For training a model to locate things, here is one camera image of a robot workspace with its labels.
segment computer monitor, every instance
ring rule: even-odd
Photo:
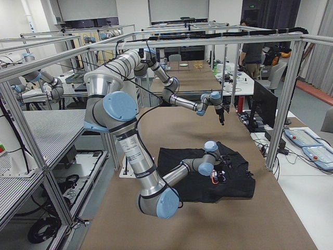
[[[257,132],[258,128],[258,122],[254,119],[255,113],[261,117],[263,124],[274,127],[277,99],[270,90],[254,81],[253,104],[249,119],[249,129],[253,130],[251,132]]]

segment red cylinder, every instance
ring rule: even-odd
[[[243,112],[243,104],[244,104],[245,96],[240,96],[238,99],[237,105],[237,113]]]

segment gray curtain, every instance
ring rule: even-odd
[[[333,36],[333,0],[328,0],[318,35]],[[333,96],[333,47],[316,44],[306,82]]]

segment brown table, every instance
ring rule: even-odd
[[[202,148],[207,140],[240,152],[254,173],[254,197],[185,203],[164,220],[140,213],[135,206],[139,182],[115,174],[81,249],[317,249],[234,110],[225,116],[225,126],[211,106],[203,117],[181,107],[161,107],[140,123],[156,158],[160,147]]]
[[[169,62],[171,70],[167,71],[169,76],[177,77],[180,82],[178,94],[197,94],[221,89],[221,85],[216,80],[208,63],[205,61],[180,62],[180,64],[182,63],[188,64],[189,67],[179,67],[178,70],[178,62],[171,61]],[[202,68],[198,69],[194,67],[194,65],[198,63],[202,64]],[[153,79],[150,91],[155,94],[161,94],[162,90],[162,82],[159,79]]]

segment khaki pants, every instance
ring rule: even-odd
[[[260,64],[245,64],[245,68],[252,79],[258,79]]]

